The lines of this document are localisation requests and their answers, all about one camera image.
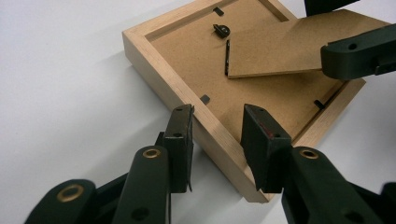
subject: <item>white surface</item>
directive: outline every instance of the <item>white surface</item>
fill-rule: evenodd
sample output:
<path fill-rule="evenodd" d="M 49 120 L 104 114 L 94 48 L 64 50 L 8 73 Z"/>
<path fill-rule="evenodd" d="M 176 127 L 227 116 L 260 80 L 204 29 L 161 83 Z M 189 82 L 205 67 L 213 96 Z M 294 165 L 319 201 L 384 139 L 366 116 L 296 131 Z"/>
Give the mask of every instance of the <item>white surface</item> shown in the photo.
<path fill-rule="evenodd" d="M 121 31 L 190 1 L 0 1 L 0 223 L 22 223 L 71 178 L 126 173 L 170 112 L 124 57 Z M 298 17 L 303 0 L 281 0 Z M 396 22 L 393 0 L 354 11 Z M 396 74 L 367 84 L 318 145 L 350 181 L 379 192 L 396 175 Z M 173 223 L 286 223 L 280 197 L 247 203 L 196 145 L 193 193 Z"/>

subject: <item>clamp jaw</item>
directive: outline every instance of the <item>clamp jaw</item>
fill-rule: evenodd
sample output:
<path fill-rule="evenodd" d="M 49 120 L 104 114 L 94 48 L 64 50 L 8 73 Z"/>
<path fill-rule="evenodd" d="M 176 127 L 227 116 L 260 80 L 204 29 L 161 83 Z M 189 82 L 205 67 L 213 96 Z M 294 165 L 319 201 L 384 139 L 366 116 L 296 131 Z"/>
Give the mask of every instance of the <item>clamp jaw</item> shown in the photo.
<path fill-rule="evenodd" d="M 174 109 L 155 146 L 134 156 L 129 174 L 96 188 L 90 180 L 72 179 L 51 189 L 27 224 L 171 222 L 171 193 L 191 189 L 191 105 Z"/>
<path fill-rule="evenodd" d="M 396 183 L 381 195 L 347 182 L 329 159 L 310 147 L 293 147 L 271 115 L 245 105 L 241 145 L 256 188 L 280 193 L 289 223 L 394 223 Z"/>

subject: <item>wooden frame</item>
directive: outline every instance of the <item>wooden frame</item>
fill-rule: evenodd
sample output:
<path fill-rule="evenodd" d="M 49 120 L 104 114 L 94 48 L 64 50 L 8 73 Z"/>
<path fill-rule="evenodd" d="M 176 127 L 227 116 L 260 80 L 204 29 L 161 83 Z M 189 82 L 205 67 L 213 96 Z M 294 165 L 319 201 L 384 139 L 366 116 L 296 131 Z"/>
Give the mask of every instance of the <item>wooden frame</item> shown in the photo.
<path fill-rule="evenodd" d="M 278 21 L 295 19 L 276 0 L 250 1 L 260 2 Z M 194 105 L 194 139 L 214 163 L 247 201 L 266 203 L 271 200 L 272 195 L 256 191 L 252 173 L 246 164 L 243 149 L 235 140 L 236 137 L 219 121 L 213 110 L 203 104 L 196 90 L 186 83 L 174 64 L 171 65 L 169 60 L 164 58 L 163 52 L 158 50 L 159 45 L 154 46 L 154 42 L 162 36 L 169 35 L 180 27 L 213 13 L 214 7 L 227 7 L 236 3 L 238 1 L 235 0 L 195 1 L 128 29 L 122 35 L 127 58 L 170 109 L 182 104 Z M 310 111 L 312 116 L 305 118 L 307 122 L 295 131 L 293 144 L 313 147 L 364 83 L 364 80 L 357 79 L 332 86 L 331 89 L 336 88 L 336 90 L 330 95 L 327 94 L 326 109 Z"/>

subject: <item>brass rivet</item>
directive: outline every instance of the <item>brass rivet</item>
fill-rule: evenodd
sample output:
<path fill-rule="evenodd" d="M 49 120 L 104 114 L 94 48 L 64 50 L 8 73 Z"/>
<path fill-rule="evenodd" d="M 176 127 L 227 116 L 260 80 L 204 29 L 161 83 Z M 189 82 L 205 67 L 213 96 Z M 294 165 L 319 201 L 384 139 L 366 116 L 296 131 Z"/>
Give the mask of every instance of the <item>brass rivet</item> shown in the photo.
<path fill-rule="evenodd" d="M 56 198 L 62 203 L 68 203 L 81 196 L 82 192 L 84 192 L 84 188 L 81 185 L 72 184 L 59 191 Z"/>
<path fill-rule="evenodd" d="M 312 150 L 309 150 L 309 149 L 300 150 L 300 155 L 306 157 L 307 159 L 311 159 L 311 160 L 315 160 L 315 159 L 319 158 L 318 153 L 316 153 Z"/>
<path fill-rule="evenodd" d="M 149 159 L 157 158 L 161 155 L 161 151 L 155 148 L 147 149 L 143 152 L 143 156 Z"/>

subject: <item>hardboard backing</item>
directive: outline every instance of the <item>hardboard backing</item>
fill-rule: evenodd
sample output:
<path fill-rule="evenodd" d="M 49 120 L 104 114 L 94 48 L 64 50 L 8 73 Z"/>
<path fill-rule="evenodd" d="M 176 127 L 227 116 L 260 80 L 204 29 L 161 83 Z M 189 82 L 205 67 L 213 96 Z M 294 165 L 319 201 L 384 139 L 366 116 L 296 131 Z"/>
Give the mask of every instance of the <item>hardboard backing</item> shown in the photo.
<path fill-rule="evenodd" d="M 228 78 L 319 71 L 322 46 L 386 25 L 342 9 L 233 33 Z"/>
<path fill-rule="evenodd" d="M 226 24 L 232 31 L 229 39 L 233 42 L 233 32 L 280 21 L 256 0 L 235 2 L 221 10 L 222 17 L 210 13 L 152 40 L 151 44 L 197 96 L 209 96 L 207 107 L 238 142 L 244 104 L 267 109 L 295 138 L 319 112 L 314 102 L 326 104 L 343 82 L 320 72 L 228 79 L 224 75 L 226 39 L 214 33 L 213 24 Z"/>

